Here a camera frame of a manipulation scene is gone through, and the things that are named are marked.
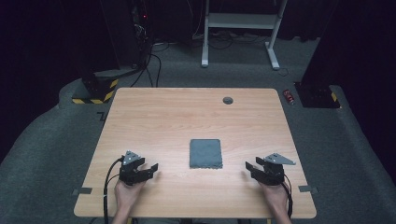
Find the round hole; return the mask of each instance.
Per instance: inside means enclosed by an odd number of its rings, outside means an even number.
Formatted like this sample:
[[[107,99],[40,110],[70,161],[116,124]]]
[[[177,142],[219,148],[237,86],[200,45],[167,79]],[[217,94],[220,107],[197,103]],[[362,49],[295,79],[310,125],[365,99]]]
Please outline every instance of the round hole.
[[[223,103],[226,104],[226,105],[230,105],[230,104],[233,103],[233,98],[231,98],[229,96],[226,96],[226,97],[223,98]]]

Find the yellow and black tape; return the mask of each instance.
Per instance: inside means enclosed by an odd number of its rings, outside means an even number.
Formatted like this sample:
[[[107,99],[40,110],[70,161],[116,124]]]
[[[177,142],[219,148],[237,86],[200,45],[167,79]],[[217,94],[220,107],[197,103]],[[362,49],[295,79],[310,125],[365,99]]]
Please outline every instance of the yellow and black tape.
[[[337,96],[335,95],[334,92],[332,92],[332,100],[335,101],[335,102],[337,102]]]
[[[107,86],[105,86],[101,90],[100,97],[91,97],[91,96],[86,96],[86,97],[73,97],[72,101],[75,104],[78,105],[84,105],[84,104],[106,104],[110,101],[111,97],[114,94],[114,90],[116,89],[117,83],[119,82],[118,79],[115,79],[111,81]]]

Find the metal bracket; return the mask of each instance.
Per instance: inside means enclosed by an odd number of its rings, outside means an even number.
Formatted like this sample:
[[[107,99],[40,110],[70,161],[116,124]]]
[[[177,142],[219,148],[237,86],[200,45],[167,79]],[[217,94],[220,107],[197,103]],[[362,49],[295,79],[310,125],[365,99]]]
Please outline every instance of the metal bracket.
[[[285,165],[295,165],[295,161],[291,161],[286,157],[283,157],[277,153],[269,155],[264,158],[265,161],[271,162],[273,164],[285,164]]]
[[[128,150],[126,151],[124,160],[122,162],[122,165],[128,165],[129,163],[132,163],[134,161],[138,161],[140,160],[141,157],[135,153],[133,153],[132,151]]]

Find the hazard tape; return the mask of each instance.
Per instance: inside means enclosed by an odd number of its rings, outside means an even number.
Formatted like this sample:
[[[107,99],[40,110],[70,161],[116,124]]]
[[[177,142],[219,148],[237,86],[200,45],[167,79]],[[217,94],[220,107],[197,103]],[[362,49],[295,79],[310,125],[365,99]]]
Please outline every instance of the hazard tape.
[[[110,98],[113,96],[114,94],[114,90],[117,86],[117,83],[119,82],[118,79],[112,81],[109,85],[109,88],[107,90],[107,93],[104,95],[105,97],[103,99],[82,99],[82,98],[73,98],[72,101],[74,104],[77,105],[85,105],[85,104],[95,104],[95,105],[100,105],[100,104],[106,104],[110,101]]]

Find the gray rectangular pad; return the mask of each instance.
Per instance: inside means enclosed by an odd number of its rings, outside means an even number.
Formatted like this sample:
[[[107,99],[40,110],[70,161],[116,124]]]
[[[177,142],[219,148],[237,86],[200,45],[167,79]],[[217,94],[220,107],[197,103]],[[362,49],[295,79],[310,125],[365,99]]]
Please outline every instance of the gray rectangular pad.
[[[191,139],[190,168],[222,168],[219,139]]]

